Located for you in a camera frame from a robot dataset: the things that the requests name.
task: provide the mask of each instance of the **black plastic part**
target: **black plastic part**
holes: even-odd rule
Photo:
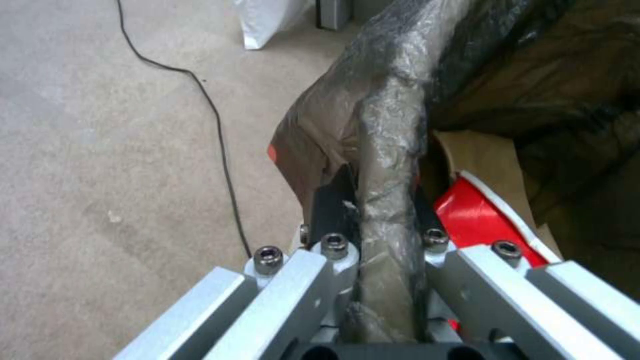
[[[431,206],[427,201],[421,186],[418,186],[415,191],[413,203],[415,206],[415,217],[418,232],[420,232],[420,234],[426,234],[430,229],[439,229],[445,234],[447,233],[447,229],[442,225],[440,218],[433,209],[433,206]]]
[[[343,165],[330,184],[316,190],[309,224],[308,249],[326,234],[340,233],[360,250],[360,215],[351,168]]]
[[[526,359],[509,343],[431,343],[431,344],[299,344],[283,360],[350,359],[443,359],[517,360]]]

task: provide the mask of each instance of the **concrete floor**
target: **concrete floor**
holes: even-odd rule
[[[356,29],[310,13],[247,52],[231,2],[123,0],[142,53],[206,81],[253,249],[286,248],[301,211],[266,148]],[[242,268],[212,113],[134,57],[115,0],[3,2],[0,119],[0,358],[111,357],[214,266]]]

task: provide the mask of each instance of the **clear plastic film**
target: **clear plastic film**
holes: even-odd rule
[[[430,112],[459,94],[496,50],[538,38],[564,3],[397,0],[364,26],[276,130],[270,155],[306,219],[314,191],[341,165],[359,171],[362,265],[348,319],[358,340],[422,338],[424,258],[412,188]],[[556,11],[541,20],[548,8]]]

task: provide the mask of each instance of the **wrapped object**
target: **wrapped object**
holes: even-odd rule
[[[341,165],[359,171],[361,340],[421,338],[424,260],[412,184],[428,109],[461,90],[545,1],[398,0],[280,124],[269,150],[303,205]]]
[[[620,249],[638,247],[631,214],[640,199],[629,193],[640,179],[639,7],[633,0],[397,0],[301,95],[269,152],[306,219],[315,189],[341,165],[359,172],[362,267],[351,313],[361,340],[422,334],[412,184],[427,128],[513,139],[533,216],[549,224],[568,258],[580,252],[567,239],[604,244],[612,228]],[[614,179],[620,172],[630,177]],[[596,201],[607,196],[624,210],[610,200],[608,213],[599,211]]]

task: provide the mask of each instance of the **hole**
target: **hole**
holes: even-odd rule
[[[314,347],[305,352],[302,360],[340,360],[340,358],[328,347]]]
[[[484,360],[484,356],[472,347],[455,347],[449,350],[447,360]]]
[[[275,259],[277,255],[278,253],[275,249],[264,249],[260,252],[260,256],[265,260]]]
[[[332,245],[338,245],[339,243],[342,242],[342,238],[340,236],[337,235],[330,235],[326,241]]]
[[[503,243],[499,243],[498,247],[500,248],[500,250],[508,252],[510,254],[516,254],[518,252],[518,248],[516,247],[516,245],[510,242],[505,241]]]
[[[444,239],[447,235],[440,229],[429,229],[427,231],[427,236],[432,239]]]

